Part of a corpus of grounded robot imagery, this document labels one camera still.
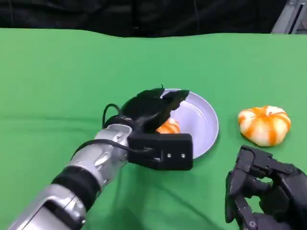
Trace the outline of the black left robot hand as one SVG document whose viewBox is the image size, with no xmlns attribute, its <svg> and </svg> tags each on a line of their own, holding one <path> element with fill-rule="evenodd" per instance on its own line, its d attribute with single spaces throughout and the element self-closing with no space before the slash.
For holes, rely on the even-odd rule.
<svg viewBox="0 0 307 230">
<path fill-rule="evenodd" d="M 164 87 L 144 90 L 126 101 L 121 112 L 133 121 L 137 130 L 154 133 L 188 95 L 189 90 L 165 92 Z"/>
</svg>

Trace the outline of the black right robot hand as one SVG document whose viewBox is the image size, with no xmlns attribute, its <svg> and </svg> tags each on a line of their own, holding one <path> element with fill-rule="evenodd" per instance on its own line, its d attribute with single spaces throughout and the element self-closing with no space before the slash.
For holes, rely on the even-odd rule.
<svg viewBox="0 0 307 230">
<path fill-rule="evenodd" d="M 241 230 L 305 230 L 307 176 L 293 164 L 241 146 L 225 180 L 224 216 Z"/>
</svg>

